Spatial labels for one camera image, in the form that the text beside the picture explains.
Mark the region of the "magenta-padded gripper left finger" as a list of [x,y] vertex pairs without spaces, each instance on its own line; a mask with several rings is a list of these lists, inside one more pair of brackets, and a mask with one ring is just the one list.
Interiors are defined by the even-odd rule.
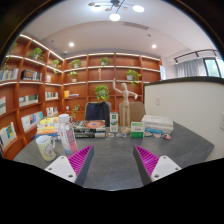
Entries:
[[82,186],[87,177],[93,155],[94,146],[87,146],[68,157],[59,156],[46,168],[46,171]]

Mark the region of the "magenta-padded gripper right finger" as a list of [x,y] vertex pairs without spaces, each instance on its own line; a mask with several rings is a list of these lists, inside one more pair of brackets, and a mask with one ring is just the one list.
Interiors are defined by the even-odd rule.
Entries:
[[157,156],[138,145],[133,147],[133,155],[144,185],[180,170],[167,155]]

